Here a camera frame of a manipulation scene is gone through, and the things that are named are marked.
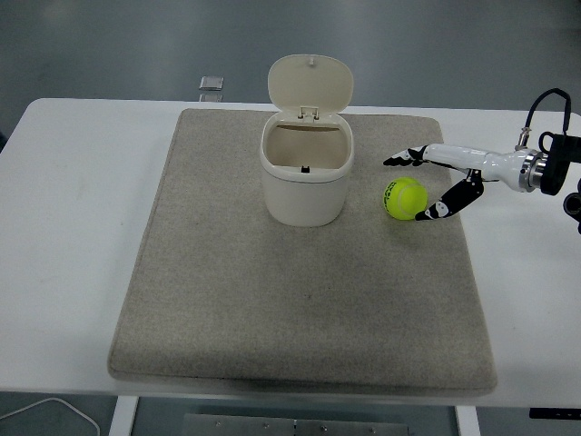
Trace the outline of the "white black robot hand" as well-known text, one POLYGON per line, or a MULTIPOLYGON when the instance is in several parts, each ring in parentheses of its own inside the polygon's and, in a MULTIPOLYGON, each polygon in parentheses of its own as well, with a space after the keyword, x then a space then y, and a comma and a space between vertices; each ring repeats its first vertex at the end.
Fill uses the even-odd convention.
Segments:
POLYGON ((461 171, 466 177, 443 193, 416 221, 448 218, 477 200, 485 182, 502 182, 517 192, 532 192, 529 183, 533 154, 527 150, 498 154, 449 144, 428 144, 405 149, 383 162, 386 166, 430 163, 461 171))

